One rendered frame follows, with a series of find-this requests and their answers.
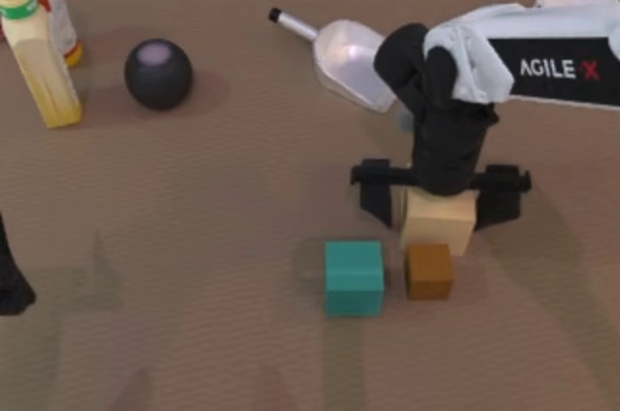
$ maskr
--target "black handle tip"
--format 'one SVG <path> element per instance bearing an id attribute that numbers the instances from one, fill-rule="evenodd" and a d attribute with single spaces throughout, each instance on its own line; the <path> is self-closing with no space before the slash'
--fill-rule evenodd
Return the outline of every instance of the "black handle tip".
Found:
<path id="1" fill-rule="evenodd" d="M 271 20 L 274 23 L 277 23 L 281 14 L 282 14 L 282 11 L 278 9 L 277 7 L 274 7 L 273 9 L 269 11 L 269 20 Z"/>

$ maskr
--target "green block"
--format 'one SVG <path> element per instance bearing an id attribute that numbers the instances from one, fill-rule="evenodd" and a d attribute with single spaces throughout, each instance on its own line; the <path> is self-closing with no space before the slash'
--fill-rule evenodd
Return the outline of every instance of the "green block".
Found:
<path id="1" fill-rule="evenodd" d="M 325 244 L 327 317 L 378 317 L 385 280 L 379 241 L 329 241 Z"/>

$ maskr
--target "black sphere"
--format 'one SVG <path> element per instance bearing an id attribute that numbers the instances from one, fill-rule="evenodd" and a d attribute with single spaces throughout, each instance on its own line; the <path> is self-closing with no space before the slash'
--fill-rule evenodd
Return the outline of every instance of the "black sphere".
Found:
<path id="1" fill-rule="evenodd" d="M 193 70 L 187 54 L 167 40 L 143 41 L 125 62 L 125 84 L 140 104 L 154 111 L 175 108 L 192 88 Z"/>

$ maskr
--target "brown tabletop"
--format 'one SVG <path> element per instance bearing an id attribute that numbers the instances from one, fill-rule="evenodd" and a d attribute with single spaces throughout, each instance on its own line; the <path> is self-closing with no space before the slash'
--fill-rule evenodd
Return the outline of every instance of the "brown tabletop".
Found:
<path id="1" fill-rule="evenodd" d="M 0 47 L 0 206 L 39 294 L 0 319 L 0 410 L 620 409 L 620 114 L 502 107 L 483 162 L 532 172 L 524 217 L 474 236 L 451 300 L 407 301 L 397 234 L 348 174 L 404 162 L 410 137 L 322 89 L 266 20 L 388 32 L 505 1 L 70 0 L 87 113 L 55 131 Z M 155 36 L 198 73 L 177 111 L 123 86 Z M 331 238 L 385 243 L 382 318 L 324 318 Z"/>

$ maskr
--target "scoop handle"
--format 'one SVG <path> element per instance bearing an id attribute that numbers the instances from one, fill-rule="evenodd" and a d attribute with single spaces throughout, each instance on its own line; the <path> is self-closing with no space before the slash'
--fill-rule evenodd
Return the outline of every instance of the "scoop handle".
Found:
<path id="1" fill-rule="evenodd" d="M 269 11 L 269 20 L 309 42 L 313 42 L 319 36 L 319 30 L 314 26 L 310 26 L 296 16 L 291 16 L 275 7 Z"/>

